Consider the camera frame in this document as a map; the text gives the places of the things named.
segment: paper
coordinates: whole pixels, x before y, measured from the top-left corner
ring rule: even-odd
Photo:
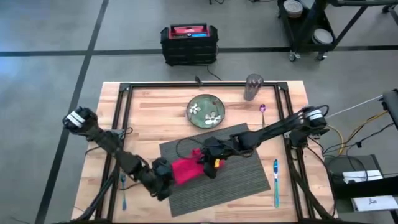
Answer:
[[[367,172],[368,180],[378,180],[383,178],[378,170],[369,170]],[[344,172],[343,176],[346,183],[352,180],[355,182],[366,181],[365,171]],[[395,198],[391,195],[352,198],[351,201],[356,212],[398,209],[398,204]]]

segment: purple spoon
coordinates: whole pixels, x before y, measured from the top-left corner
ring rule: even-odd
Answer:
[[[264,112],[266,111],[266,106],[260,105],[260,111],[261,111],[261,115],[262,115],[262,127],[265,127],[266,122],[264,121]]]

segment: spoon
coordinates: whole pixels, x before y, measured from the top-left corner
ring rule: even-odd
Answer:
[[[264,128],[266,126],[266,122],[264,121],[264,112],[266,111],[266,106],[260,105],[260,111],[262,115],[262,127]]]
[[[122,174],[122,175],[120,175],[120,181],[122,182],[122,188],[124,189],[126,186],[125,186],[125,183],[126,183],[126,175],[125,174]],[[126,193],[125,193],[125,191],[123,191],[123,204],[122,204],[122,209],[123,209],[123,211],[126,211],[126,209],[127,209],[127,202],[126,202]]]

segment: white flower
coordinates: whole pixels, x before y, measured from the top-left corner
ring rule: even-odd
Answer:
[[[195,103],[193,106],[191,106],[190,108],[189,108],[189,113],[193,113],[193,114],[196,114],[198,111],[200,111],[201,109],[200,109],[200,107],[198,106],[198,104],[197,103]]]
[[[218,124],[221,121],[221,115],[216,116],[216,112],[211,112],[210,115],[206,114],[205,124]]]

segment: black storage box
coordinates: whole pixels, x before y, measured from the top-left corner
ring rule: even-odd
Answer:
[[[208,65],[216,61],[217,29],[207,24],[178,24],[160,33],[168,65]]]

